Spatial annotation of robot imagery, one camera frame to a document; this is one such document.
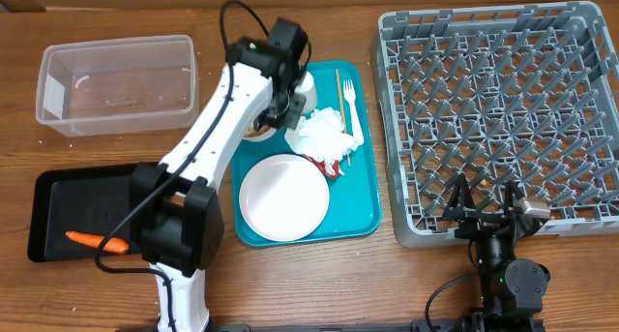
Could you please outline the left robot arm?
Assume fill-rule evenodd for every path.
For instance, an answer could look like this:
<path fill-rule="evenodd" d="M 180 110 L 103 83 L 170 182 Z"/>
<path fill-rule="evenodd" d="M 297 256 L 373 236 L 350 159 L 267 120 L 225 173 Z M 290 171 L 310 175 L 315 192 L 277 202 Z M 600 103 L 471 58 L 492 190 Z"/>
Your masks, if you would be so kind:
<path fill-rule="evenodd" d="M 130 238 L 157 277 L 155 330 L 208 329 L 205 270 L 223 236 L 223 173 L 250 126 L 296 127 L 306 98 L 295 89 L 309 51 L 301 25 L 283 18 L 265 40 L 231 45 L 217 89 L 182 141 L 157 165 L 133 172 Z"/>

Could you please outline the white bowl with peanuts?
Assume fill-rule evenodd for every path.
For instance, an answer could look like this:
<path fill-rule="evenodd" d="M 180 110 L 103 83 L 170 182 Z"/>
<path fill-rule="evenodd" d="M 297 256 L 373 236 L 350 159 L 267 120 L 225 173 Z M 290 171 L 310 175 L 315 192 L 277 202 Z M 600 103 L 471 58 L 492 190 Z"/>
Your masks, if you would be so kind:
<path fill-rule="evenodd" d="M 250 142 L 264 141 L 273 136 L 277 130 L 268 125 L 262 126 L 259 130 L 255 130 L 253 127 L 249 127 L 246 134 L 243 136 L 243 140 Z"/>

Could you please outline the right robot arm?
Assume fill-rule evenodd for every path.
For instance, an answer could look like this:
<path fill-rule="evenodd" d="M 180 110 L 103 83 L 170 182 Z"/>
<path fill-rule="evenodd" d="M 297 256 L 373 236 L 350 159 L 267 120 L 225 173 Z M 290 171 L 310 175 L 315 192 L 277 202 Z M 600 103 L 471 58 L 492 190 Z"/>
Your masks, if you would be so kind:
<path fill-rule="evenodd" d="M 516 257 L 516 242 L 536 234 L 549 220 L 543 201 L 525 196 L 513 180 L 504 183 L 500 212 L 476 206 L 464 174 L 453 183 L 443 218 L 457 222 L 455 238 L 468 241 L 467 254 L 480 280 L 482 306 L 452 323 L 455 331 L 543 331 L 534 315 L 543 309 L 549 270 Z"/>

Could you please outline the white tissue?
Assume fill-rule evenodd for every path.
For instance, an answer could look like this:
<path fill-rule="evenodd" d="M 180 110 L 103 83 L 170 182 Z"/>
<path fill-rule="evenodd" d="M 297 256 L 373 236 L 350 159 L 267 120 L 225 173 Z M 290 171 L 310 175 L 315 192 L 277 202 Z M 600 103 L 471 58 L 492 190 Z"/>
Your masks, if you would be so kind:
<path fill-rule="evenodd" d="M 359 146 L 344 132 L 340 112 L 331 107 L 315 109 L 309 118 L 302 116 L 294 130 L 286 130 L 284 139 L 294 153 L 318 162 L 340 161 Z"/>

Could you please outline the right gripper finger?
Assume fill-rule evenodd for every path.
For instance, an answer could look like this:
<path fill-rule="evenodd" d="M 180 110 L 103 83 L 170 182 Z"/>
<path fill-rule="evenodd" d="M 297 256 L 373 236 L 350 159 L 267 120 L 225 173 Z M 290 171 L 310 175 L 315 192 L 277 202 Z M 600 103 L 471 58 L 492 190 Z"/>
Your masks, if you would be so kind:
<path fill-rule="evenodd" d="M 445 220 L 463 220 L 469 211 L 474 211 L 474 203 L 466 176 L 459 174 L 453 183 L 452 195 L 444 209 Z"/>
<path fill-rule="evenodd" d="M 521 205 L 521 200 L 524 198 L 523 191 L 514 180 L 505 182 L 504 188 L 504 213 L 506 215 L 522 214 L 523 206 Z"/>

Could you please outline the orange carrot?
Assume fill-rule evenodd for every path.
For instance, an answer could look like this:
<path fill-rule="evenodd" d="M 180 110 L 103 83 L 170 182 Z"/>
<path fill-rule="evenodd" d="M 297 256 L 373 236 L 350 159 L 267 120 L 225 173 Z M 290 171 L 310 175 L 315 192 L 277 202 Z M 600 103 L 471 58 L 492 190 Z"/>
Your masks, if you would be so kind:
<path fill-rule="evenodd" d="M 78 231 L 66 231 L 65 235 L 75 243 L 90 247 L 98 248 L 104 241 L 104 237 L 101 235 L 83 233 Z M 103 250 L 107 253 L 115 255 L 124 255 L 130 249 L 130 245 L 123 239 L 112 237 L 103 246 Z"/>

